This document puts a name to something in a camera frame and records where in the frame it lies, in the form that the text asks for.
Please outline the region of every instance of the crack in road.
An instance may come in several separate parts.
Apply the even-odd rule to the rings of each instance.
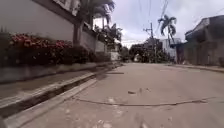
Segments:
[[[198,100],[190,100],[190,101],[182,101],[176,103],[161,103],[161,104],[120,104],[120,103],[108,103],[108,102],[97,102],[97,101],[90,101],[84,99],[73,98],[80,102],[92,103],[92,104],[99,104],[99,105],[109,105],[109,106],[126,106],[126,107],[161,107],[161,106],[178,106],[184,104],[206,104],[209,103],[207,100],[214,99],[216,97],[209,97],[203,98]]]

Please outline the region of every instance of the street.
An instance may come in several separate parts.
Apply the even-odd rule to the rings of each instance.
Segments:
[[[22,128],[223,128],[224,75],[125,64]]]

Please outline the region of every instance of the cloudy sky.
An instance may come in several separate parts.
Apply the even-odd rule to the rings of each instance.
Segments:
[[[149,28],[153,23],[154,30],[158,27],[165,0],[114,0],[116,8],[112,13],[112,23],[117,23],[123,29],[122,44],[130,47],[132,44],[141,43],[149,35],[143,28]],[[168,0],[165,14],[177,18],[177,38],[184,40],[184,33],[193,29],[202,18],[224,14],[224,0]],[[102,25],[101,20],[96,20],[97,25]],[[155,33],[162,37],[159,30]]]

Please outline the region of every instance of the building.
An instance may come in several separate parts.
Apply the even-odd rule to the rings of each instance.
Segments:
[[[185,59],[195,65],[224,66],[224,15],[204,18],[185,34]]]
[[[12,34],[28,33],[55,40],[74,41],[79,0],[0,0],[0,28]],[[103,51],[104,43],[84,25],[80,45]]]
[[[170,42],[168,39],[161,39],[160,42],[162,42],[163,50],[171,57],[173,57],[176,62],[178,62],[179,57],[177,57],[178,56],[177,53],[179,52],[176,45],[181,44],[181,39],[174,38],[173,40],[171,39]]]

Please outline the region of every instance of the hedge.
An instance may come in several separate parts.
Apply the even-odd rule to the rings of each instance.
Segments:
[[[1,67],[70,65],[73,63],[110,61],[108,56],[98,56],[80,45],[72,46],[72,42],[29,34],[11,35],[1,33],[0,45]]]

